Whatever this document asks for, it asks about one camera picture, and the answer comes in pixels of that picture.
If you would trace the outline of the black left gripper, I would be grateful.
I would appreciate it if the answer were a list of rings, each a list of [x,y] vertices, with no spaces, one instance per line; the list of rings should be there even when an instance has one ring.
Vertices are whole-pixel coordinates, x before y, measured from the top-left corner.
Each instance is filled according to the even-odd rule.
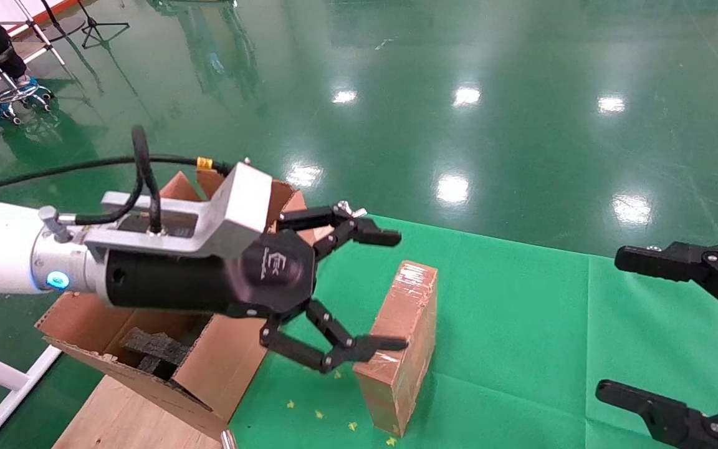
[[[315,243],[296,233],[327,226],[332,230]],[[111,250],[97,276],[96,293],[105,303],[125,309],[286,319],[311,300],[318,259],[349,241],[385,247],[401,242],[401,233],[379,228],[345,201],[282,213],[279,229],[260,236],[234,258]]]

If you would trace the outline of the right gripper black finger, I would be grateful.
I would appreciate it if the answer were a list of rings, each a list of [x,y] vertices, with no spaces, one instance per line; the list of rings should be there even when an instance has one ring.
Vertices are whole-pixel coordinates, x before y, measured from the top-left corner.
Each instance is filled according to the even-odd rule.
[[[718,448],[718,414],[612,380],[601,380],[596,398],[639,415],[653,440],[675,448]]]
[[[623,246],[615,256],[622,272],[693,282],[718,299],[718,245],[672,242],[666,248]]]

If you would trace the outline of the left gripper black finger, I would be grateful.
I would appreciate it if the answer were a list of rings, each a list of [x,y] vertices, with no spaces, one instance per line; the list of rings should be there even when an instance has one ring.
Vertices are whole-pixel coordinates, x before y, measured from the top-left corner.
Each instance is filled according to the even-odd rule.
[[[311,324],[330,343],[328,352],[316,349],[299,339],[288,336],[281,330],[283,319],[273,315],[267,319],[260,332],[259,343],[271,352],[288,360],[325,374],[344,363],[366,363],[379,350],[405,350],[407,339],[391,336],[352,336],[334,315],[316,299],[311,299],[301,309]]]

